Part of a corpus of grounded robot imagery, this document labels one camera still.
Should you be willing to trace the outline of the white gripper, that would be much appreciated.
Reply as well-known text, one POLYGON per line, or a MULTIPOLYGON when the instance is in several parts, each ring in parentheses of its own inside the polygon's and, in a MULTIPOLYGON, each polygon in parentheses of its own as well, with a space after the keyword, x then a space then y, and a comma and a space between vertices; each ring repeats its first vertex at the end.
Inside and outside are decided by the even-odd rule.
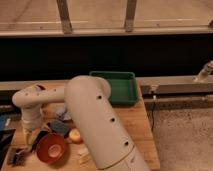
POLYGON ((26 118, 25 116, 21 117, 21 123, 23 128, 24 140, 27 145, 32 143, 32 132, 36 131, 35 138, 40 139, 45 135, 45 127, 43 125, 43 119, 41 116, 26 118))

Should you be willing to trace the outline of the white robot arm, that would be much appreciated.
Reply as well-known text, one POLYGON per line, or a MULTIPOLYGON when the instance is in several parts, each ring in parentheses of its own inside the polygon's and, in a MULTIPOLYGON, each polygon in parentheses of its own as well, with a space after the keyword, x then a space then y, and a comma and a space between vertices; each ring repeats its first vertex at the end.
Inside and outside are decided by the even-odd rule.
POLYGON ((76 76, 50 90, 22 89, 12 102, 22 110, 23 122, 33 121, 34 106, 64 102, 98 171, 151 171, 111 106, 110 94, 104 78, 76 76))

